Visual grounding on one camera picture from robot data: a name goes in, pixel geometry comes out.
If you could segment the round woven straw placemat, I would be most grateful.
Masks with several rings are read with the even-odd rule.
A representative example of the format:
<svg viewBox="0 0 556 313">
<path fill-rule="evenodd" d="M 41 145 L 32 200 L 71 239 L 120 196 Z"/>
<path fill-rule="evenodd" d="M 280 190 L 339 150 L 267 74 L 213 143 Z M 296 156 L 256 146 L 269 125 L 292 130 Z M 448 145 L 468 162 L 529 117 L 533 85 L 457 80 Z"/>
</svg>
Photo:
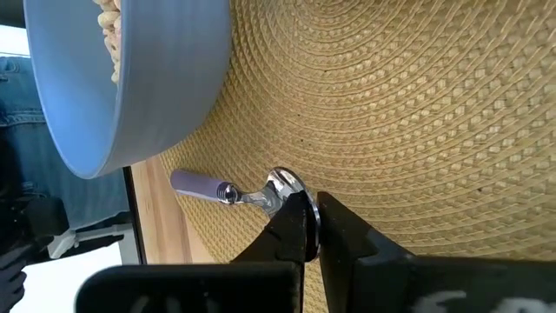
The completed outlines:
<svg viewBox="0 0 556 313">
<path fill-rule="evenodd" d="M 291 169 L 418 255 L 556 261 L 556 0 L 229 0 L 230 67 L 162 153 Z"/>
</svg>

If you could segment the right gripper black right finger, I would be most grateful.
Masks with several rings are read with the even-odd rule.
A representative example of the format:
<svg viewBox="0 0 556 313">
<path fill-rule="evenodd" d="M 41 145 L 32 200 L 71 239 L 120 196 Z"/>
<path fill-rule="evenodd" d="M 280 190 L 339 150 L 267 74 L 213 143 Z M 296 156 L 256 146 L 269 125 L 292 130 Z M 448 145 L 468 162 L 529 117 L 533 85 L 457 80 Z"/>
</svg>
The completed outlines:
<svg viewBox="0 0 556 313">
<path fill-rule="evenodd" d="M 332 195 L 320 192 L 317 202 L 329 313 L 413 313 L 414 254 Z"/>
</svg>

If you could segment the metal spoon lilac handle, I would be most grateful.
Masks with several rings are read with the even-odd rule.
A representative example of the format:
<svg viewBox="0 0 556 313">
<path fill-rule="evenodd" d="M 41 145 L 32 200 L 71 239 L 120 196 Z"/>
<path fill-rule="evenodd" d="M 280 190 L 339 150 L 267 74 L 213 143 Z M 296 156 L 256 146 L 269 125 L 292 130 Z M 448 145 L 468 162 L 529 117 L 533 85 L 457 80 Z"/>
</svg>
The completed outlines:
<svg viewBox="0 0 556 313">
<path fill-rule="evenodd" d="M 269 217 L 274 217 L 291 194 L 304 192 L 308 198 L 307 252 L 306 260 L 313 261 L 320 252 L 321 218 L 314 197 L 305 183 L 290 169 L 274 167 L 264 186 L 254 192 L 240 190 L 234 183 L 204 176 L 186 170 L 174 170 L 170 184 L 179 194 L 204 200 L 234 205 L 253 204 L 260 207 Z"/>
</svg>

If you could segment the blue plastic bowl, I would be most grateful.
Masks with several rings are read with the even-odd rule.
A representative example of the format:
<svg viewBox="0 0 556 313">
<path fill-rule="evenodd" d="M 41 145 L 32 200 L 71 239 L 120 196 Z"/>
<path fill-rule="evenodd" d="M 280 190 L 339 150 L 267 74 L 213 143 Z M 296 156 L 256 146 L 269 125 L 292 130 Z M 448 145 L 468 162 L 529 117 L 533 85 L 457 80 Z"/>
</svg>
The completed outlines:
<svg viewBox="0 0 556 313">
<path fill-rule="evenodd" d="M 228 0 L 122 0 L 121 69 L 94 0 L 24 0 L 30 57 L 56 148 L 77 176 L 141 162 L 200 126 L 231 50 Z"/>
</svg>

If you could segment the person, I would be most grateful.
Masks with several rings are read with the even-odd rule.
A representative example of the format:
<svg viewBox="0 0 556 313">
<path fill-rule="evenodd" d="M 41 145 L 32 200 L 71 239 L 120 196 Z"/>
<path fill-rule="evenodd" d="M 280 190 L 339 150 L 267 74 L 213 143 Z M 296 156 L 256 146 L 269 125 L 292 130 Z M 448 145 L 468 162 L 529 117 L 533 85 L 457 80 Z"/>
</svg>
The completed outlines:
<svg viewBox="0 0 556 313">
<path fill-rule="evenodd" d="M 0 196 L 8 195 L 61 199 L 72 229 L 129 211 L 122 170 L 86 180 L 65 165 L 27 57 L 0 57 Z"/>
</svg>

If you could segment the cereal rings heap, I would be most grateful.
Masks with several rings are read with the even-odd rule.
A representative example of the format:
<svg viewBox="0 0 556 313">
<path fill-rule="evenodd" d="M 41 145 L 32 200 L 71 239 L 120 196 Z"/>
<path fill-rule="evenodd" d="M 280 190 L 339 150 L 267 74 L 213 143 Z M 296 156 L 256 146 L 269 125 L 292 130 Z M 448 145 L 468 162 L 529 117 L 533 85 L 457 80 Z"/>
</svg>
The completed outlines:
<svg viewBox="0 0 556 313">
<path fill-rule="evenodd" d="M 118 83 L 121 68 L 122 42 L 122 0 L 92 0 L 102 12 L 97 17 L 97 23 L 102 28 L 104 44 L 114 65 L 111 81 Z"/>
</svg>

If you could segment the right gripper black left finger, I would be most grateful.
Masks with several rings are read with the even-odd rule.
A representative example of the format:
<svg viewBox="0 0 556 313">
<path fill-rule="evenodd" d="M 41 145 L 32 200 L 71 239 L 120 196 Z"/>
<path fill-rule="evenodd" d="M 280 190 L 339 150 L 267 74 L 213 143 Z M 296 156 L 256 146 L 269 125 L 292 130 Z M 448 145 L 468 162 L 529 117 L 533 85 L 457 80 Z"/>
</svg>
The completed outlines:
<svg viewBox="0 0 556 313">
<path fill-rule="evenodd" d="M 308 196 L 291 194 L 260 235 L 234 260 L 239 262 L 306 261 Z"/>
</svg>

